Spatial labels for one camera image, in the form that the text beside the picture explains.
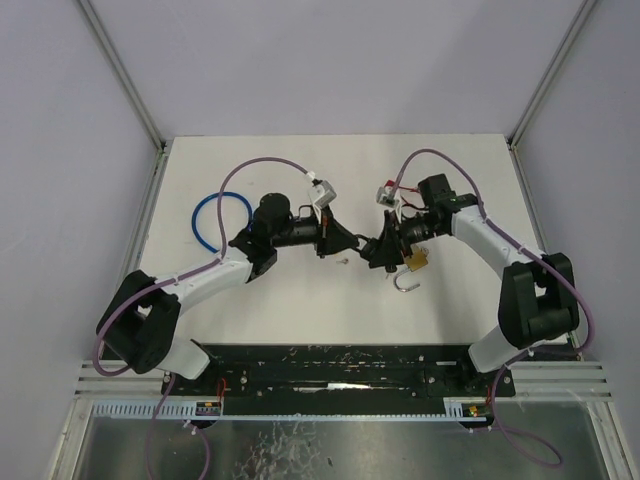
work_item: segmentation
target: gray floor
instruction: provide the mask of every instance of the gray floor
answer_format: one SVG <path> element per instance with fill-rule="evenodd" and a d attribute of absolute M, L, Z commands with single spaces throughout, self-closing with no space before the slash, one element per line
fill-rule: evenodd
<path fill-rule="evenodd" d="M 507 424 L 551 441 L 561 470 L 538 467 L 498 432 L 469 435 L 457 424 L 386 422 L 218 422 L 206 430 L 209 479 L 580 479 L 608 478 L 591 420 L 578 405 L 500 405 Z M 78 480 L 144 479 L 148 421 L 93 419 Z M 157 422 L 154 479 L 196 479 L 204 447 L 176 422 Z M 538 446 L 530 451 L 553 461 Z"/>

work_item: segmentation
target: white table surface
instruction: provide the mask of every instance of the white table surface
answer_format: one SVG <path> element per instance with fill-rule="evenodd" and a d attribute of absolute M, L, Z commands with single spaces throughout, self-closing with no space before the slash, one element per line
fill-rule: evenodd
<path fill-rule="evenodd" d="M 377 237 L 383 224 L 383 209 L 374 200 L 377 188 L 395 178 L 405 158 L 423 147 L 459 161 L 476 180 L 492 218 L 525 243 L 536 244 L 501 135 L 179 137 L 141 268 L 160 275 L 210 258 L 191 232 L 192 211 L 218 191 L 233 167 L 258 156 L 295 160 L 329 180 L 338 193 L 331 205 L 337 220 L 354 233 Z M 438 173 L 447 174 L 458 194 L 471 191 L 460 174 L 431 155 L 414 160 L 403 184 L 415 186 Z M 308 203 L 308 185 L 298 171 L 271 163 L 241 171 L 228 189 L 246 196 L 254 207 L 266 193 L 284 193 L 295 212 Z M 234 199 L 225 199 L 223 207 L 233 238 L 246 213 Z M 215 202 L 202 209 L 199 226 L 218 245 Z M 430 240 L 425 246 L 429 265 L 401 277 L 422 284 L 410 293 L 396 291 L 384 269 L 370 270 L 356 252 L 321 260 L 312 246 L 280 249 L 278 262 L 266 275 L 194 307 L 181 317 L 177 331 L 204 343 L 453 344 L 480 339 L 497 324 L 497 276 L 454 238 Z M 345 258 L 347 264 L 338 262 Z"/>

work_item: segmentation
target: gray wall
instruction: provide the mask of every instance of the gray wall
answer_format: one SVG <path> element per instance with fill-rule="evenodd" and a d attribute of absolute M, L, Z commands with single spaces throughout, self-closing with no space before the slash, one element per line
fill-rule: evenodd
<path fill-rule="evenodd" d="M 582 0 L 94 0 L 162 133 L 508 133 Z"/>
<path fill-rule="evenodd" d="M 593 354 L 640 461 L 640 3 L 600 3 L 520 152 L 549 243 L 596 315 Z"/>
<path fill-rule="evenodd" d="M 154 152 L 73 2 L 1 2 L 0 65 L 0 476 L 36 479 Z"/>

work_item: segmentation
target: silver hook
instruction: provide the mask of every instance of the silver hook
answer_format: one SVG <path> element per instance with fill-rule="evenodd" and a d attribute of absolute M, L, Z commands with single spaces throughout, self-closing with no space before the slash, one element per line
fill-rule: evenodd
<path fill-rule="evenodd" d="M 415 283 L 415 284 L 411 285 L 410 287 L 406 287 L 406 288 L 403 288 L 403 287 L 398 285 L 398 278 L 400 276 L 404 275 L 405 273 L 409 273 L 410 271 L 411 271 L 410 268 L 406 268 L 406 269 L 402 270 L 401 272 L 396 273 L 393 276 L 393 286 L 396 287 L 396 290 L 398 290 L 399 292 L 407 293 L 407 292 L 410 292 L 411 290 L 415 290 L 416 288 L 418 288 L 420 286 L 420 283 Z"/>

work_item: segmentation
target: blue cable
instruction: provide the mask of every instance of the blue cable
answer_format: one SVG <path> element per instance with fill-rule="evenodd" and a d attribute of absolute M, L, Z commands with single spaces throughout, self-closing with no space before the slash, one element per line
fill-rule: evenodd
<path fill-rule="evenodd" d="M 247 214 L 249 216 L 249 220 L 247 221 L 247 224 L 251 221 L 251 218 L 253 217 L 253 210 L 251 209 L 251 204 L 249 203 L 249 200 L 244 198 L 239 193 L 234 193 L 234 192 L 224 192 L 222 196 L 237 198 L 242 203 L 244 203 L 244 206 L 247 208 Z M 216 198 L 218 198 L 218 193 L 213 193 L 208 197 L 203 198 L 200 201 L 200 203 L 196 205 L 196 208 L 193 210 L 193 214 L 191 215 L 191 230 L 193 230 L 193 234 L 196 236 L 196 239 L 198 240 L 198 242 L 200 242 L 200 245 L 202 245 L 204 248 L 206 248 L 212 253 L 218 253 L 218 249 L 210 245 L 204 238 L 202 238 L 202 235 L 200 235 L 200 232 L 198 231 L 198 214 L 200 213 L 200 210 L 202 210 L 202 207 L 204 207 L 211 200 L 215 200 Z"/>

